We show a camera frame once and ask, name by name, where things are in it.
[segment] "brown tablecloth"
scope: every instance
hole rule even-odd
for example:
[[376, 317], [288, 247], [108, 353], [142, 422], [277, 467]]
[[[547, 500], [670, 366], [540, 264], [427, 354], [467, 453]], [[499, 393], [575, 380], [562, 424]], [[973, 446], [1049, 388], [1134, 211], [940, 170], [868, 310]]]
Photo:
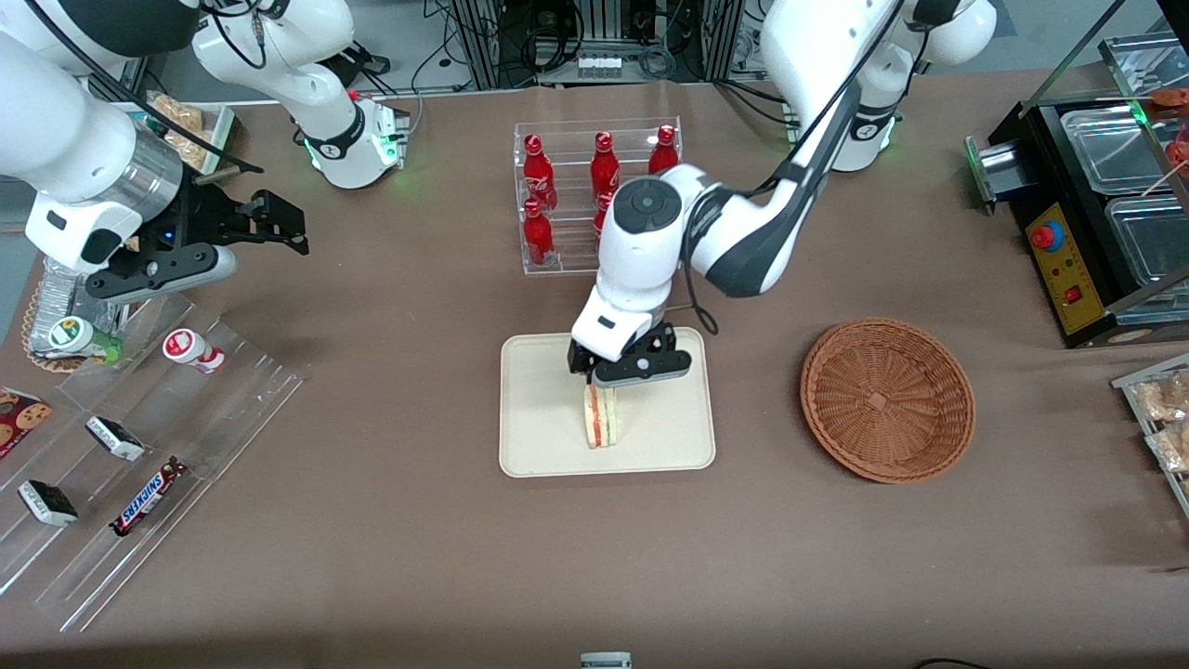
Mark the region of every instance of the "brown tablecloth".
[[[521, 272], [512, 125], [680, 114], [686, 158], [738, 187], [787, 150], [780, 128], [707, 86], [435, 97], [404, 171], [346, 191], [282, 108], [238, 108], [268, 173], [228, 189], [302, 207], [313, 252], [243, 245], [239, 274], [193, 296], [308, 383], [89, 631], [0, 599], [2, 650], [31, 654], [0, 665], [1185, 667], [1184, 524], [1109, 387], [1184, 347], [1063, 351], [1012, 219], [974, 201], [963, 137], [1039, 78], [914, 83], [769, 294], [703, 290], [715, 463], [579, 479], [497, 463], [501, 346], [568, 329], [591, 284]], [[926, 328], [969, 373], [974, 444], [937, 481], [858, 480], [805, 427], [804, 354], [867, 315]], [[58, 381], [18, 347], [5, 384]]]

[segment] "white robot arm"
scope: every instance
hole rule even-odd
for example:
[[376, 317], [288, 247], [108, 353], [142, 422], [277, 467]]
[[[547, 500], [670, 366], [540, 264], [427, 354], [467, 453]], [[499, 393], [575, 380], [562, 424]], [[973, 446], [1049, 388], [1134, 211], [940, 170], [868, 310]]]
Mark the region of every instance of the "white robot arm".
[[37, 189], [26, 234], [88, 274], [95, 297], [225, 278], [235, 241], [309, 252], [301, 209], [268, 190], [241, 203], [200, 184], [163, 139], [71, 77], [184, 46], [197, 20], [196, 0], [0, 0], [0, 173]]
[[[829, 171], [870, 164], [891, 130], [916, 64], [898, 53], [905, 49], [897, 36], [923, 57], [924, 36], [963, 17], [965, 27], [927, 44], [973, 57], [994, 31], [987, 0], [776, 0], [762, 29], [765, 62], [797, 116], [813, 122], [757, 191], [740, 193], [685, 164], [616, 191], [598, 277], [571, 330], [571, 372], [600, 387], [688, 372], [691, 359], [663, 321], [677, 269], [684, 264], [687, 279], [697, 271], [732, 297], [768, 290], [788, 265]], [[767, 204], [749, 200], [769, 190]], [[699, 317], [717, 332], [709, 314], [699, 310]]]
[[344, 0], [251, 0], [199, 23], [191, 43], [215, 78], [254, 88], [281, 102], [306, 135], [327, 181], [360, 188], [400, 162], [390, 107], [352, 100], [338, 77], [316, 64], [351, 46], [354, 21]]

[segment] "coca-cola bottle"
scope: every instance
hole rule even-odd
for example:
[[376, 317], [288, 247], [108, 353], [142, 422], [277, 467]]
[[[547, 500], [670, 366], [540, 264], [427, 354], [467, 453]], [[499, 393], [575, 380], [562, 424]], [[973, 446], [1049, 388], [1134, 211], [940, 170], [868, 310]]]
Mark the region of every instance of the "coca-cola bottle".
[[677, 128], [672, 125], [662, 125], [656, 131], [656, 145], [653, 146], [653, 154], [648, 156], [648, 173], [660, 173], [681, 162], [673, 145], [675, 138]]
[[611, 200], [615, 197], [615, 193], [604, 190], [598, 194], [598, 198], [594, 200], [594, 247], [598, 248], [599, 241], [603, 240], [603, 221], [606, 219], [606, 209], [611, 206]]
[[594, 159], [591, 160], [591, 197], [619, 187], [619, 158], [611, 149], [611, 133], [603, 130], [594, 135]]
[[524, 138], [524, 184], [528, 194], [553, 210], [558, 208], [558, 187], [553, 179], [553, 163], [545, 154], [540, 134]]
[[553, 226], [541, 209], [541, 201], [535, 197], [524, 202], [524, 242], [533, 264], [551, 266], [558, 261], [558, 253], [553, 250]]

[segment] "wicker plate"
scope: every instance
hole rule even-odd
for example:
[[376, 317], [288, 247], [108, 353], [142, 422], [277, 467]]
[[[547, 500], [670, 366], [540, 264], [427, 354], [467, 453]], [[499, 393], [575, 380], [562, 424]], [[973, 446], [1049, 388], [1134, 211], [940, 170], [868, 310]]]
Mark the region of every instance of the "wicker plate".
[[801, 408], [822, 447], [883, 484], [919, 484], [957, 463], [974, 436], [974, 393], [929, 333], [886, 317], [818, 340], [801, 370]]

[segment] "snickers bar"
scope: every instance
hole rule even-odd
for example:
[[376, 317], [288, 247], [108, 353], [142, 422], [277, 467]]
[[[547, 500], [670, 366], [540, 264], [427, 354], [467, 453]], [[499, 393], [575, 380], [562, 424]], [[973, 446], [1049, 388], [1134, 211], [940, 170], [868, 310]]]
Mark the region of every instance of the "snickers bar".
[[162, 466], [157, 474], [153, 474], [153, 478], [137, 494], [132, 504], [112, 523], [112, 530], [115, 530], [115, 535], [127, 537], [128, 532], [144, 520], [145, 516], [149, 516], [149, 512], [152, 511], [152, 507], [157, 506], [157, 503], [174, 487], [174, 481], [182, 474], [185, 474], [187, 469], [189, 467], [182, 465], [176, 457], [170, 456], [169, 462]]

